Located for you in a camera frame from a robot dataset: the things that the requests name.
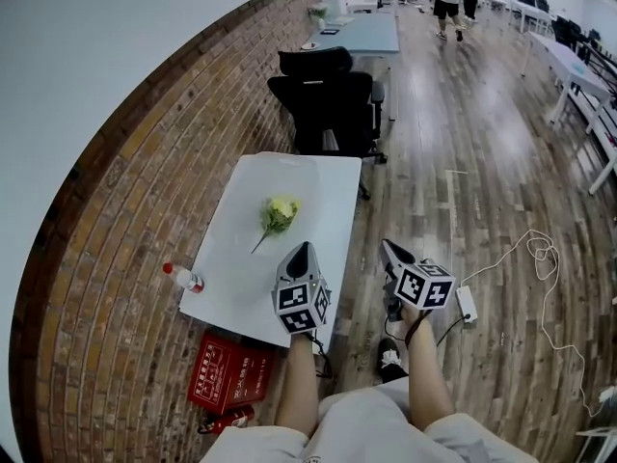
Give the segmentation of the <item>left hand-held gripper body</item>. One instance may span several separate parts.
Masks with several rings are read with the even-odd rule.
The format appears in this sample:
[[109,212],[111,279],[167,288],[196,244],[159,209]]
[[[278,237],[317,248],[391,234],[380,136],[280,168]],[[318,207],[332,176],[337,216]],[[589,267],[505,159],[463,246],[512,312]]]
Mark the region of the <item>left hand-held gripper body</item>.
[[279,281],[272,296],[275,314],[289,335],[309,333],[327,323],[331,292],[324,279]]

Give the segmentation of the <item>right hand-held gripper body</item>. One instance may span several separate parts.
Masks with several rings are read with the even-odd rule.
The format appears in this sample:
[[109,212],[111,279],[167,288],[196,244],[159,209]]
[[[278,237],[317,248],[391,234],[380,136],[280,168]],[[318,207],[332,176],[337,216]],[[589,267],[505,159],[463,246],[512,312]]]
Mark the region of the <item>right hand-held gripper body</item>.
[[429,312],[446,306],[456,278],[430,259],[402,264],[398,278],[387,274],[384,305],[389,321],[401,321],[404,305]]

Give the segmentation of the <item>yellow flowers bunch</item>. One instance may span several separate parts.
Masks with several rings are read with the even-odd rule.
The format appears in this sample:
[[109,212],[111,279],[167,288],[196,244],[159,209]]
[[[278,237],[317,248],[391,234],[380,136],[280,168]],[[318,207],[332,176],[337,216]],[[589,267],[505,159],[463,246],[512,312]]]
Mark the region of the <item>yellow flowers bunch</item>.
[[259,211],[262,235],[253,247],[252,254],[265,239],[286,232],[292,225],[301,206],[302,202],[299,199],[289,196],[266,198]]

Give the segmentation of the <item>person's left forearm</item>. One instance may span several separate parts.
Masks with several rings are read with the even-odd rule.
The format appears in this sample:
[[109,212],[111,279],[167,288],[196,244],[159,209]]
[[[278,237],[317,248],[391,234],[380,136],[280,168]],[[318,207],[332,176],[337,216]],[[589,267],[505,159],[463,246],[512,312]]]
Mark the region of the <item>person's left forearm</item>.
[[318,424],[318,408],[312,341],[307,335],[294,335],[291,337],[287,355],[275,425],[296,430],[310,437]]

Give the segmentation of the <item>person's right forearm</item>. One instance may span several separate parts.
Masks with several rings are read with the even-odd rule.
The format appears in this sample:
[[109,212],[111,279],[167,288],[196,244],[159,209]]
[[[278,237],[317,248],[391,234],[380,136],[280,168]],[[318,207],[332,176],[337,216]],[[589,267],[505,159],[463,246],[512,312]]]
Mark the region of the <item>person's right forearm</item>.
[[403,307],[406,325],[417,325],[407,346],[409,356],[409,404],[411,423],[424,431],[432,423],[455,413],[451,392],[443,377],[431,323],[419,321],[419,311]]

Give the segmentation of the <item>white rectangular table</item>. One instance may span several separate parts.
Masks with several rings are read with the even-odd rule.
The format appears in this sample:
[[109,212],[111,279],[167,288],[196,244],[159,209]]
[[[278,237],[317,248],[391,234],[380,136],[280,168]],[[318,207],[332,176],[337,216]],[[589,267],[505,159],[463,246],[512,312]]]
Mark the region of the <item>white rectangular table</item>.
[[[331,292],[331,305],[327,311],[327,323],[317,332],[318,340],[323,345],[328,346],[335,325],[336,308],[348,256],[362,163],[360,159],[351,157],[301,157],[314,160],[317,163],[320,175],[318,195],[321,205],[317,216],[314,239],[309,242],[316,251],[321,274]],[[179,302],[179,309],[183,314],[209,325],[255,340],[287,347],[290,343],[290,336],[275,315],[271,291],[270,305],[267,305],[265,300],[260,299],[252,306],[237,306],[229,313],[217,317],[213,323],[203,321],[182,311],[185,297],[193,298],[198,296],[199,293],[184,291]]]

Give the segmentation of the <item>red fire equipment box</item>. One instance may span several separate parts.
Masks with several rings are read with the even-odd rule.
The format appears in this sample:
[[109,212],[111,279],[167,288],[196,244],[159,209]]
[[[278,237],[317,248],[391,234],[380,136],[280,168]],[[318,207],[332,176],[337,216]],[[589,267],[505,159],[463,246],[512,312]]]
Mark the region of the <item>red fire equipment box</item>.
[[205,333],[194,364],[188,400],[214,415],[264,399],[274,366],[272,345]]

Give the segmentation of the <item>white power strip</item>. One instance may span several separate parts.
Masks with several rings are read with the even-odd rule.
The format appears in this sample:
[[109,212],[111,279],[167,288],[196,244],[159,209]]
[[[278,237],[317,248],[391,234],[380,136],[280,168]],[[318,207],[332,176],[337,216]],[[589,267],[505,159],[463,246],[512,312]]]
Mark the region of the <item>white power strip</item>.
[[455,293],[464,327],[474,327],[478,313],[469,286],[460,286],[455,290]]

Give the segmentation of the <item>person's right shoe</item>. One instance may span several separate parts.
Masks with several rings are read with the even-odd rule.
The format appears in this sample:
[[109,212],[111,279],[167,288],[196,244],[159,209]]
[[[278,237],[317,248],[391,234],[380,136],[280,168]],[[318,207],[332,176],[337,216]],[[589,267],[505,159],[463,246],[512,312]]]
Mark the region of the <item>person's right shoe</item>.
[[376,372],[383,384],[408,376],[402,367],[399,349],[390,338],[383,338],[379,342]]

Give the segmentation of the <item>red-capped plastic water bottle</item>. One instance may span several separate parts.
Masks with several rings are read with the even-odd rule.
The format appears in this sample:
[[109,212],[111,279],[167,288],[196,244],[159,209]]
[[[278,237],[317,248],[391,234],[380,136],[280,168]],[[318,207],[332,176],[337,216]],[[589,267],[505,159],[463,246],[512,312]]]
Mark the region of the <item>red-capped plastic water bottle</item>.
[[193,293],[201,293],[203,291],[203,279],[184,266],[172,262],[165,262],[162,269],[178,286]]

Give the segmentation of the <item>red fire extinguisher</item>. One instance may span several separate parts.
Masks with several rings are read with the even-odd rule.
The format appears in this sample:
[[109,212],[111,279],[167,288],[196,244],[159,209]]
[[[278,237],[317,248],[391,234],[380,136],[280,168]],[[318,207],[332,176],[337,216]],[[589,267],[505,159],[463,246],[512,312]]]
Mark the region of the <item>red fire extinguisher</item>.
[[251,405],[228,409],[222,415],[208,414],[198,427],[201,435],[220,435],[227,427],[244,427],[255,416]]

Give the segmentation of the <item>person's light grey shirt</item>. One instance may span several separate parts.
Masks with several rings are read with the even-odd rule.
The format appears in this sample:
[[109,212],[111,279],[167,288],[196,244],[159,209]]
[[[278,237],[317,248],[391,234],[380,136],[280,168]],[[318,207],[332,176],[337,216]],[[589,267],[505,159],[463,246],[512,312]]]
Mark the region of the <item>person's light grey shirt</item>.
[[325,398],[312,436],[227,427],[200,463],[538,463],[465,413],[411,425],[407,380]]

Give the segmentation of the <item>black office chair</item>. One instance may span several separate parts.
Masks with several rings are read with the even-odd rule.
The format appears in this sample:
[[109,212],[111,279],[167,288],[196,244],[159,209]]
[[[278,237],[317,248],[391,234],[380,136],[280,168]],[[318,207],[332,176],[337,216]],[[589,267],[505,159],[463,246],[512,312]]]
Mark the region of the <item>black office chair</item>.
[[300,154],[388,162],[377,149],[385,100],[381,82],[353,71],[352,55],[341,46],[278,55],[282,74],[267,85],[294,121]]

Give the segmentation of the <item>light blue table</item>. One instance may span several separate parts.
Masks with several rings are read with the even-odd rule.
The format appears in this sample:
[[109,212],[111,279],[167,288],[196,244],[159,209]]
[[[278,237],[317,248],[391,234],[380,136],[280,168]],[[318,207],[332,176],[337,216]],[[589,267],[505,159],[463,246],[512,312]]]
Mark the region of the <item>light blue table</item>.
[[308,42],[319,43],[319,47],[315,50],[342,46],[354,58],[384,58],[388,61],[389,120],[395,121],[399,105],[396,72],[400,57],[395,15],[389,13],[354,14],[348,23],[342,26],[330,25],[327,30],[334,30],[335,34],[324,34],[316,30],[308,39]]

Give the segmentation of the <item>white metal rack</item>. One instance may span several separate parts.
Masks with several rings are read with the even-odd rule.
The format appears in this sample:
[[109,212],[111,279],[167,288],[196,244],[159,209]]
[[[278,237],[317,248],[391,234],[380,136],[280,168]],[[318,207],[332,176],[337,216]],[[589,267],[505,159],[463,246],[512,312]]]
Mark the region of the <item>white metal rack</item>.
[[575,463],[617,463],[617,426],[591,428],[576,436],[583,441]]

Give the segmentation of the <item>potted green plant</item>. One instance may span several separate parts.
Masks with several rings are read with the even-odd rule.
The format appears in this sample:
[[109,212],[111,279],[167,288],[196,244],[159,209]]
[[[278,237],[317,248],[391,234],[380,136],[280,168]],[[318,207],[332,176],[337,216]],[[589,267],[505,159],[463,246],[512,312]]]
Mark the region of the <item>potted green plant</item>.
[[317,25],[317,28],[320,31],[326,29],[326,21],[325,18],[328,14],[329,7],[325,3],[317,3],[308,7],[308,14],[314,20]]

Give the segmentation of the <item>white long table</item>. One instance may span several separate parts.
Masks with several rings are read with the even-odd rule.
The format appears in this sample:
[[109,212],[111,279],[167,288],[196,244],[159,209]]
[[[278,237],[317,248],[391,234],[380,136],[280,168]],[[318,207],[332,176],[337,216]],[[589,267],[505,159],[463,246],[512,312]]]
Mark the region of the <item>white long table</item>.
[[551,25],[551,16],[549,13],[534,6],[525,4],[524,2],[512,0],[510,4],[509,23],[513,22],[513,15],[515,12],[519,12],[521,14],[519,23],[519,32],[521,34],[524,32],[524,24],[527,17],[535,20],[534,29],[536,32],[540,32],[542,35],[545,35],[549,30]]
[[562,85],[560,97],[550,116],[550,123],[556,123],[565,107],[571,87],[576,85],[584,93],[594,96],[599,102],[586,128],[586,133],[589,134],[594,128],[602,109],[610,102],[610,91],[579,59],[575,52],[566,45],[552,41],[534,32],[526,32],[524,35],[527,38],[527,49],[524,55],[521,76],[525,77],[529,57],[532,53],[535,53],[552,69],[557,82]]

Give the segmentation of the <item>row of black office chairs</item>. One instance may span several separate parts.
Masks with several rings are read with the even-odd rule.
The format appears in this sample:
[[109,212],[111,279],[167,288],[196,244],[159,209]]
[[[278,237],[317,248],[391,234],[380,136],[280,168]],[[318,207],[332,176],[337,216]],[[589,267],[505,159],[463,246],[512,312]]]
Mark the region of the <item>row of black office chairs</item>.
[[517,0],[551,16],[555,39],[573,49],[588,44],[617,65],[617,2],[609,0],[564,0],[551,6],[547,0]]

